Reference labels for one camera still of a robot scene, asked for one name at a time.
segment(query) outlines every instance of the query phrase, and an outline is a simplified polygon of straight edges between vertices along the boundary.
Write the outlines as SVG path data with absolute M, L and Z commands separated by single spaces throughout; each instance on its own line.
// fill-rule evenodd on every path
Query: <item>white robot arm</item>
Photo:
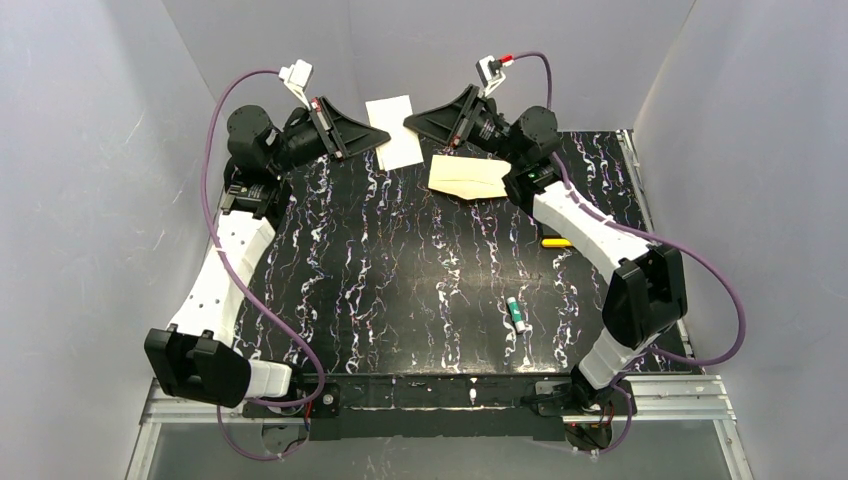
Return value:
M 288 207 L 291 186 L 282 174 L 323 155 L 340 160 L 358 155 L 390 138 L 343 115 L 325 97 L 307 101 L 311 73 L 312 66 L 302 60 L 280 70 L 283 85 L 303 104 L 282 129 L 255 105 L 236 109 L 227 121 L 231 158 L 216 235 L 245 285 Z M 225 407 L 247 398 L 294 400 L 290 365 L 247 360 L 233 350 L 243 300 L 217 249 L 210 249 L 182 307 L 165 330 L 151 329 L 144 343 L 166 394 Z

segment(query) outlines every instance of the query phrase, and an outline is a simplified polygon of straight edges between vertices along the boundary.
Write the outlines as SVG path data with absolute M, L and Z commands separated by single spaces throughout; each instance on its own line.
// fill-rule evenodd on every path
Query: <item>black table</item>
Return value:
M 484 157 L 421 141 L 425 163 L 380 171 L 374 152 L 317 161 L 292 177 L 285 224 L 251 286 L 332 374 L 566 372 L 602 327 L 606 285 L 574 249 L 544 249 L 506 199 L 464 201 L 427 188 L 433 154 Z M 616 221 L 643 227 L 615 132 L 562 134 L 580 191 Z M 519 300 L 517 336 L 504 298 Z M 683 353 L 676 327 L 658 339 Z M 235 347 L 313 371 L 283 332 L 245 305 Z M 654 356 L 639 371 L 689 372 Z

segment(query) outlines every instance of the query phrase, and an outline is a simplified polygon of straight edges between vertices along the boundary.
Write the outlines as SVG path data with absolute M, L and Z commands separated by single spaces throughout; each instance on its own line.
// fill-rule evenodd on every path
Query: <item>small bottle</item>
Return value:
M 515 297 L 506 299 L 506 304 L 509 307 L 509 313 L 512 315 L 512 323 L 515 324 L 515 332 L 521 335 L 527 330 L 524 325 L 524 320 L 521 319 L 521 310 L 518 308 L 518 301 Z

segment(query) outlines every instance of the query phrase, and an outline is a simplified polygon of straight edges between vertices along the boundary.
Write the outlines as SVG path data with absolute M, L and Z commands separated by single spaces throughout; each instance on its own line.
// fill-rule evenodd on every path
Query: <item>white wall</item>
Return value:
M 636 123 L 659 232 L 741 291 L 748 339 L 716 370 L 762 479 L 845 478 L 848 5 L 699 1 Z M 732 307 L 689 269 L 696 352 L 724 351 Z
M 315 65 L 308 93 L 364 120 L 367 100 L 409 94 L 416 111 L 441 106 L 479 84 L 483 56 L 541 50 L 560 126 L 600 130 L 633 126 L 692 1 L 163 0 L 214 95 L 241 72 L 304 58 Z M 507 118 L 544 104 L 538 60 L 507 76 L 496 94 Z M 267 80 L 235 98 L 277 121 L 295 106 Z
M 3 478 L 125 474 L 144 337 L 206 245 L 211 111 L 158 0 L 0 2 Z

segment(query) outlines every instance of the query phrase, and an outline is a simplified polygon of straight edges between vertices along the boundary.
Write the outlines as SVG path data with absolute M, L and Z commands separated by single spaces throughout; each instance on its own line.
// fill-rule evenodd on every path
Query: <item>black joint housing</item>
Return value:
M 634 350 L 689 309 L 680 251 L 667 245 L 648 248 L 639 258 L 621 261 L 602 311 L 612 337 Z
M 172 397 L 234 408 L 250 385 L 250 362 L 205 332 L 197 337 L 151 328 L 144 352 Z

